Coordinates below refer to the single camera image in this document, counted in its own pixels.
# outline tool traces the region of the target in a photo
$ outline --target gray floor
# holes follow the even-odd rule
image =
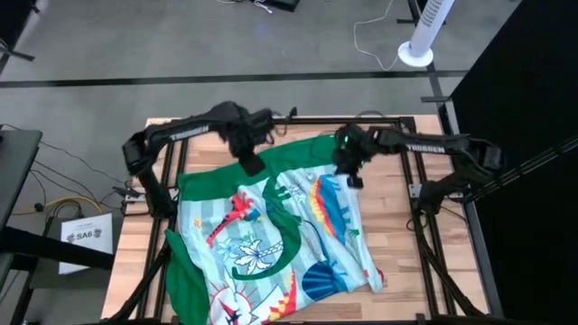
[[[224,5],[214,0],[41,3],[42,14],[32,18],[18,43],[19,51],[37,60],[9,60],[0,81],[378,70],[373,58],[355,51],[352,26],[379,17],[387,6],[387,0],[302,0],[294,14],[268,14],[249,2]],[[516,5],[458,0],[433,47],[437,69],[471,67]],[[406,1],[395,0],[387,19],[359,27],[360,47],[389,65],[397,46],[414,29],[396,24],[396,18],[409,17]],[[411,69],[397,63],[394,70]],[[444,95],[459,81],[441,79]],[[435,105],[419,99],[432,95],[428,79],[0,89],[0,123],[43,130],[46,142],[125,179],[120,146],[147,117],[189,116],[229,99],[250,110],[272,107],[285,112],[296,106],[303,115],[366,109],[433,114]],[[87,184],[97,197],[115,185],[47,147],[38,160]],[[68,194],[45,186],[49,200]],[[17,208],[41,197],[38,184],[28,180]],[[40,215],[11,219],[15,227],[34,232],[42,230],[42,222]],[[20,274],[0,306],[0,323],[10,319],[22,283]],[[77,289],[37,290],[28,316],[45,325],[96,321],[105,294],[104,284],[95,289],[90,283]]]

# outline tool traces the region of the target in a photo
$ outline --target table leg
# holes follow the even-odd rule
[[[112,269],[115,260],[115,256],[111,254],[12,227],[5,227],[0,232],[0,250],[105,270]]]

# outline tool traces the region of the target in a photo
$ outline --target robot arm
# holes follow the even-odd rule
[[[373,126],[368,131],[357,125],[342,126],[335,134],[337,148],[333,161],[336,173],[346,173],[350,187],[362,188],[357,175],[363,163],[376,154],[402,152],[447,154],[454,158],[456,170],[439,181],[428,181],[414,187],[420,209],[437,214],[443,198],[462,192],[470,185],[484,184],[497,175],[504,164],[500,149],[488,141],[469,135],[410,135],[393,128]]]
[[[166,144],[217,132],[223,141],[228,142],[229,151],[238,158],[247,174],[254,175],[265,168],[263,161],[254,153],[255,146],[266,143],[273,129],[270,109],[249,114],[234,102],[223,102],[205,114],[163,125],[149,125],[144,131],[135,133],[123,145],[126,168],[143,184],[153,218],[167,218],[176,215],[176,208],[169,191],[153,173],[153,164]]]

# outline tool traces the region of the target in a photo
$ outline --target yellow cable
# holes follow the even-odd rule
[[[98,210],[99,213],[102,213],[102,209],[100,208],[100,206],[98,205],[97,202],[95,202],[94,200],[91,200],[89,198],[80,196],[80,195],[70,195],[70,196],[65,196],[65,197],[62,197],[62,198],[59,198],[56,200],[52,200],[52,201],[46,203],[44,205],[44,208],[46,209],[48,207],[51,207],[57,203],[64,201],[64,200],[85,200],[86,202],[92,204]],[[27,213],[34,213],[34,212],[38,212],[38,211],[36,211],[35,209],[30,209],[28,211],[19,211],[19,212],[16,212],[14,214],[19,215],[19,214],[27,214]]]

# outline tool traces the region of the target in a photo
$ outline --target wooden tabletop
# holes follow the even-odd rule
[[[167,120],[152,118],[147,124],[159,124]],[[437,116],[415,116],[415,122],[420,133],[441,133]],[[275,143],[285,144],[319,133],[329,133],[337,127],[339,125],[290,125],[287,135],[276,138]],[[179,151],[180,145],[177,144],[172,158],[175,165]],[[154,166],[157,177],[160,177],[164,159],[164,152],[161,152]],[[411,154],[410,159],[412,170],[416,172],[415,161]],[[189,140],[186,172],[204,172],[234,162],[228,153],[227,145],[215,134],[197,136]],[[425,154],[424,162],[431,180],[438,180],[452,172],[446,156]],[[174,185],[175,171],[176,166],[173,166],[171,186]],[[380,293],[372,293],[368,286],[358,288],[352,293],[341,292],[283,320],[414,320],[418,312],[429,314],[415,235],[406,229],[410,210],[400,157],[377,156],[363,167],[360,175],[365,182],[365,188],[359,193],[363,231],[376,266],[386,275],[386,288]],[[414,175],[414,180],[418,180],[417,175]],[[137,181],[133,185],[141,190]],[[445,201],[443,205],[463,214],[456,203]],[[126,210],[127,213],[144,211],[147,211],[147,207],[140,202],[130,205]],[[442,210],[437,216],[437,222],[450,275],[473,304],[481,311],[487,312],[488,307],[464,220]],[[125,218],[102,311],[103,318],[118,311],[142,278],[152,224],[153,220],[148,215]],[[159,238],[159,246],[162,242],[163,235]],[[440,312],[445,312],[441,285],[436,275],[434,283]],[[153,315],[157,285],[158,275],[151,285],[146,309],[147,317]],[[174,311],[168,297],[165,301],[163,321],[170,321]]]

